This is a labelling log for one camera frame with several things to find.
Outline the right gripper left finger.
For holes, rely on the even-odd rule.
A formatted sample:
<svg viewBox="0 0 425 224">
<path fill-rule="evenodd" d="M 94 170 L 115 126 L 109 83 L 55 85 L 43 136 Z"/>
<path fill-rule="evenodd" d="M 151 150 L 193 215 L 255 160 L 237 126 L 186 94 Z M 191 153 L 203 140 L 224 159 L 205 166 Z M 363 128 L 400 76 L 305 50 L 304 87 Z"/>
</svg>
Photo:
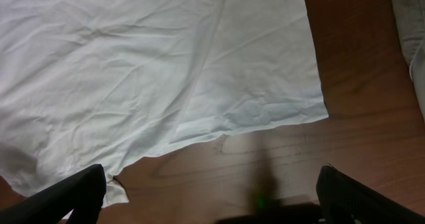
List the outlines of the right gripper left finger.
<svg viewBox="0 0 425 224">
<path fill-rule="evenodd" d="M 12 224 L 96 223 L 106 194 L 106 178 L 100 164 L 82 171 L 1 211 L 1 222 Z"/>
</svg>

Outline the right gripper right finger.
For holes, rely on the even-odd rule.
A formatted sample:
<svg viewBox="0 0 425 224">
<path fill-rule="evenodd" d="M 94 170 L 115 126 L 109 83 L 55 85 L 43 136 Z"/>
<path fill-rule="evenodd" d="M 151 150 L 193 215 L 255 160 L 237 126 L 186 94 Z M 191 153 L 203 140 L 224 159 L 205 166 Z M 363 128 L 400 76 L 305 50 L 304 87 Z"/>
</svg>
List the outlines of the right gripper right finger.
<svg viewBox="0 0 425 224">
<path fill-rule="evenodd" d="M 326 223 L 424 224 L 424 216 L 332 166 L 321 168 L 316 192 Z"/>
</svg>

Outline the white t-shirt black logo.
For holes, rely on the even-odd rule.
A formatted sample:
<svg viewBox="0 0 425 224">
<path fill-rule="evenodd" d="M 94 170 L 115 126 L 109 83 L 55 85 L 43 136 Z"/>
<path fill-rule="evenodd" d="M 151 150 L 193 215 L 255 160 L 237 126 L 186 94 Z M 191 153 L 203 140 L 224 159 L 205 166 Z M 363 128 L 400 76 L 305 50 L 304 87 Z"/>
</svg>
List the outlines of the white t-shirt black logo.
<svg viewBox="0 0 425 224">
<path fill-rule="evenodd" d="M 305 0 L 1 0 L 1 176 L 24 196 L 328 116 Z"/>
</svg>

